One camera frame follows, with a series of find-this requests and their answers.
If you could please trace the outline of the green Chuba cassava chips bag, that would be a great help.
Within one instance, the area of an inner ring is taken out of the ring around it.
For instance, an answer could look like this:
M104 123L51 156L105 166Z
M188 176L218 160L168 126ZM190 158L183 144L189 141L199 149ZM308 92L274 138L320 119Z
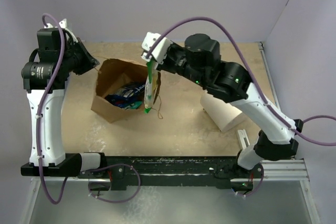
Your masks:
M156 94L158 72L155 69L156 62L151 60L147 64L148 76L145 83L144 90L144 112L149 113L154 105L154 98Z

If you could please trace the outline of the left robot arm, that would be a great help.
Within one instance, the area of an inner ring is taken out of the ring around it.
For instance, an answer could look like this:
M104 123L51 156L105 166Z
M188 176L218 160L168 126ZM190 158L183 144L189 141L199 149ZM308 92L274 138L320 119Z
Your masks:
M90 170L104 177L108 165L103 153L66 153L62 142L61 111L70 73L82 75L98 64L80 38L68 28L51 26L37 32L38 48L21 71L31 112L32 149L23 176L76 177Z

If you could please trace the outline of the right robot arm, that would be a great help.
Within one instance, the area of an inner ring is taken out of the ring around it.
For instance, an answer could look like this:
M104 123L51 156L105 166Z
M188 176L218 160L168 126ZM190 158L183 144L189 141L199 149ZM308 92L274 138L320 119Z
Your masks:
M196 83L259 126L257 142L237 155L233 170L238 177L246 177L262 160L278 161L296 155L299 143L294 130L301 131L303 122L276 118L270 110L278 109L270 100L262 100L248 71L238 63L221 60L218 41L206 34L194 34L186 38L183 47L167 38L163 42L159 71L176 73Z

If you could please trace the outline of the brown paper bag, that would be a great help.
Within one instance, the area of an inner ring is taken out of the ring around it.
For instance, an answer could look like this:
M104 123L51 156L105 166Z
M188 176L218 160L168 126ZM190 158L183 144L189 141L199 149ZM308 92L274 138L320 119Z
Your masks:
M132 60L106 59L98 71L91 110L109 123L149 112L144 104L141 104L137 109L125 110L111 104L106 99L108 95L115 94L127 84L134 82L145 83L147 76L148 69L145 64Z

